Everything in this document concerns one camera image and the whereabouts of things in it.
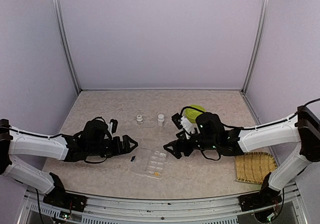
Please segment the clear plastic pill organizer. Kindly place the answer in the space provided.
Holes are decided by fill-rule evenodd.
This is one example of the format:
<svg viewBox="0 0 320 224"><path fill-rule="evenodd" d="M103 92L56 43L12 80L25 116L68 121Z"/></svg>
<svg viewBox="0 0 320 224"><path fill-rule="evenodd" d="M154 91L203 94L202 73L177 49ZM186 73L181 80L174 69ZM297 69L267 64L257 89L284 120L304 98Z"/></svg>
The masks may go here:
<svg viewBox="0 0 320 224"><path fill-rule="evenodd" d="M161 152L166 153L166 157L160 156ZM167 151L138 147L133 151L133 156L136 156L136 160L130 161L129 170L131 172L156 179L162 178L168 156Z"/></svg>

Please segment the small white pill bottle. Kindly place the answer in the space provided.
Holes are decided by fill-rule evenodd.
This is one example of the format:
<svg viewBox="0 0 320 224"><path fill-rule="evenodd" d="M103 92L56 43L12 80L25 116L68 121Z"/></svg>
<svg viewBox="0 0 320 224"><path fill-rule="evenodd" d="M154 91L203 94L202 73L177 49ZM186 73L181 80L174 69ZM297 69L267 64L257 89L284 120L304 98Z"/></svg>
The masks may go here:
<svg viewBox="0 0 320 224"><path fill-rule="evenodd" d="M139 125L141 125L142 123L143 123L143 116L141 115L141 114L138 114L137 116L136 116L136 121L137 121L137 123L139 124Z"/></svg>

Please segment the large white pill bottle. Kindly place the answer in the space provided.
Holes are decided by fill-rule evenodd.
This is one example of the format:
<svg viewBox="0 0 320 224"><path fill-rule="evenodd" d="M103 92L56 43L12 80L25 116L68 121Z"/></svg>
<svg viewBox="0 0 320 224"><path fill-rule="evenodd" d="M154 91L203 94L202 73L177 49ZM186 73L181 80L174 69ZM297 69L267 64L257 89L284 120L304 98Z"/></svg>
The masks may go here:
<svg viewBox="0 0 320 224"><path fill-rule="evenodd" d="M164 125L165 122L165 116L163 114L159 114L157 116L157 124L159 127L162 127Z"/></svg>

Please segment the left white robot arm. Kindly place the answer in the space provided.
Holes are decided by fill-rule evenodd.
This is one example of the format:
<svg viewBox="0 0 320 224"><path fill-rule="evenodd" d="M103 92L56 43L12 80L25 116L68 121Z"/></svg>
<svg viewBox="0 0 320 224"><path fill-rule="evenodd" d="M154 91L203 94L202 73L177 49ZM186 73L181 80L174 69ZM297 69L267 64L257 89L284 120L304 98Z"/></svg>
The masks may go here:
<svg viewBox="0 0 320 224"><path fill-rule="evenodd" d="M19 159L19 155L38 156L63 162L88 162L88 157L109 158L131 153L139 146L128 135L114 136L118 121L106 122L98 116L86 122L84 129L74 135L53 136L27 132L15 128L7 119L0 121L0 173L49 195L63 207L70 202L70 195L60 178L54 173L43 172Z"/></svg>

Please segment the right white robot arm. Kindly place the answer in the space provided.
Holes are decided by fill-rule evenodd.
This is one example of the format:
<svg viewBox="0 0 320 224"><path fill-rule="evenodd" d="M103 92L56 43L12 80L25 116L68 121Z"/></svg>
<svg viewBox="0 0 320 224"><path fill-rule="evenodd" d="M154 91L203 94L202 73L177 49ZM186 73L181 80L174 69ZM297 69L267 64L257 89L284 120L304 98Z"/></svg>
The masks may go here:
<svg viewBox="0 0 320 224"><path fill-rule="evenodd" d="M253 127L225 125L216 113L211 112L197 116L196 127L181 113L171 119L180 133L177 140L163 148L176 159L188 157L194 150L236 157L260 148L296 143L287 159L264 178L261 190L255 196L260 206L268 205L289 181L320 160L320 120L304 105L288 117Z"/></svg>

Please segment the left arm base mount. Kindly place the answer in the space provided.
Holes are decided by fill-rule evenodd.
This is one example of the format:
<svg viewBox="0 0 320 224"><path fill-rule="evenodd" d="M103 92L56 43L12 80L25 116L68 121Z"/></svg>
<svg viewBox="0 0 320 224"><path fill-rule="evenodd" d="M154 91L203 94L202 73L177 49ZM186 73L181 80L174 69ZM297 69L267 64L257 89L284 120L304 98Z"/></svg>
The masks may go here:
<svg viewBox="0 0 320 224"><path fill-rule="evenodd" d="M43 197L43 202L69 211L84 212L88 198L84 195L67 192L60 178L50 172L53 179L53 190Z"/></svg>

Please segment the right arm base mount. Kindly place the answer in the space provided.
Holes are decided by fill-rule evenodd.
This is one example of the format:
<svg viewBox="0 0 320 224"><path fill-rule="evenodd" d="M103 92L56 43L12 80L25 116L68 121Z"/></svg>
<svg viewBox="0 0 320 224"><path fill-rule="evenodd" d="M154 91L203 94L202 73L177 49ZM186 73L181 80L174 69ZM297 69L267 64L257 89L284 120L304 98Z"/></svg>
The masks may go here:
<svg viewBox="0 0 320 224"><path fill-rule="evenodd" d="M283 201L280 191L275 191L269 187L258 192L241 195L238 199L242 212L268 207Z"/></svg>

